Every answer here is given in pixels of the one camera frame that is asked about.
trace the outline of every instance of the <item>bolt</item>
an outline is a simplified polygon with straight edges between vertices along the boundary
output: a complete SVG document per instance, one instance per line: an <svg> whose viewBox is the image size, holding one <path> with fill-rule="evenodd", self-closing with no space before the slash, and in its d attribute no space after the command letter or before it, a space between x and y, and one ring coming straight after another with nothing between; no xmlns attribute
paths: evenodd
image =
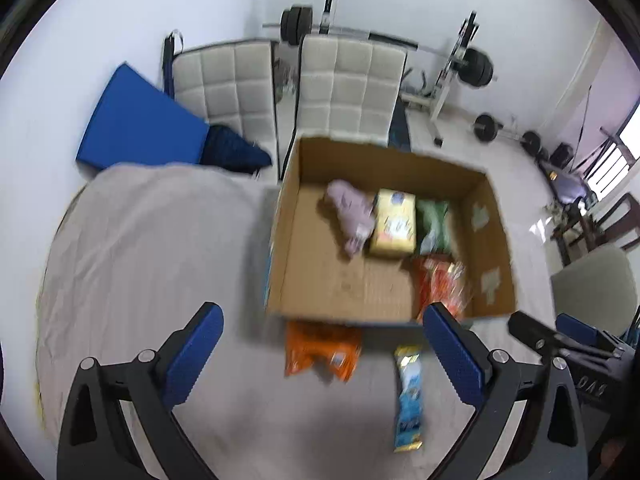
<svg viewBox="0 0 640 480"><path fill-rule="evenodd" d="M89 370L94 366L95 359L93 357L85 357L80 361L80 367L82 370Z"/></svg>
<svg viewBox="0 0 640 480"><path fill-rule="evenodd" d="M491 355L499 363L505 363L509 360L509 354L504 350L494 350Z"/></svg>
<svg viewBox="0 0 640 480"><path fill-rule="evenodd" d="M558 370L564 370L566 368L566 361L561 357L554 357L553 364Z"/></svg>
<svg viewBox="0 0 640 480"><path fill-rule="evenodd" d="M153 350L143 350L138 354L138 361L141 363L148 363L156 357L156 353Z"/></svg>

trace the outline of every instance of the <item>cardboard box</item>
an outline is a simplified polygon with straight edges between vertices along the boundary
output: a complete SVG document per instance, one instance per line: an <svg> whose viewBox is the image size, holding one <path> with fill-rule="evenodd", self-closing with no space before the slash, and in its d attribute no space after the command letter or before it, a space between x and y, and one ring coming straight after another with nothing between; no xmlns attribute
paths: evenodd
<svg viewBox="0 0 640 480"><path fill-rule="evenodd" d="M465 317L515 311L507 237L484 173L373 144L302 137L291 152L271 233L267 312L345 324L413 322L417 305L406 261L342 254L337 216L323 199L337 178L372 197L386 188L448 200L472 290Z"/></svg>

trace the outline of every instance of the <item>red snack bag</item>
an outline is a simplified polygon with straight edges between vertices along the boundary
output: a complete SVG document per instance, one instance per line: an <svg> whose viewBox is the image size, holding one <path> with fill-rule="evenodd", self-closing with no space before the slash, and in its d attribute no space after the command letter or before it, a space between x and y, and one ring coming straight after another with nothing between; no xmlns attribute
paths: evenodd
<svg viewBox="0 0 640 480"><path fill-rule="evenodd" d="M362 330L359 328L289 321L284 375L298 374L322 359L336 377L346 382L356 369L361 350Z"/></svg>
<svg viewBox="0 0 640 480"><path fill-rule="evenodd" d="M424 309L438 301L459 319L467 304L465 266L430 256L418 256L413 263L418 301L416 319L421 323Z"/></svg>

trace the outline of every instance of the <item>blue package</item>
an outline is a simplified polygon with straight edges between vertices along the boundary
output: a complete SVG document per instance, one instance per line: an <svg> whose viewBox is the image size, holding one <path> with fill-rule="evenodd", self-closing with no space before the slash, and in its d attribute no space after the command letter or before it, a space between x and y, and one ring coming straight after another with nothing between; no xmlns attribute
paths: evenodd
<svg viewBox="0 0 640 480"><path fill-rule="evenodd" d="M399 396L395 452L422 446L422 366L419 346L399 346L395 352L402 391Z"/></svg>

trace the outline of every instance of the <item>wall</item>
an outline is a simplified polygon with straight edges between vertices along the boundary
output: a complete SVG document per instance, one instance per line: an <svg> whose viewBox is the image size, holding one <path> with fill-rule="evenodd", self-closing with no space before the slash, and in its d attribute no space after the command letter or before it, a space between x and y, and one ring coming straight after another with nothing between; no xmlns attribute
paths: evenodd
<svg viewBox="0 0 640 480"><path fill-rule="evenodd" d="M279 22L292 4L312 4L318 22L324 0L267 0L268 22ZM378 30L450 50L469 12L480 25L473 42L490 54L498 80L484 89L458 86L451 103L505 123L537 128L551 113L576 72L599 13L587 0L336 0L336 25ZM417 54L431 78L443 60Z"/></svg>
<svg viewBox="0 0 640 480"><path fill-rule="evenodd" d="M34 304L52 236L85 182L74 157L95 104L125 60L159 82L172 29L186 46L256 36L263 8L263 0L58 0L0 80L0 409L47 479L55 450L36 411Z"/></svg>
<svg viewBox="0 0 640 480"><path fill-rule="evenodd" d="M576 161L583 160L605 140L605 136L600 133L601 126L608 132L617 132L639 97L640 71L622 42L614 36L593 79L589 109ZM582 102L576 107L564 129L556 136L547 137L546 145L550 152L560 142L567 142L576 147L586 101L585 92Z"/></svg>

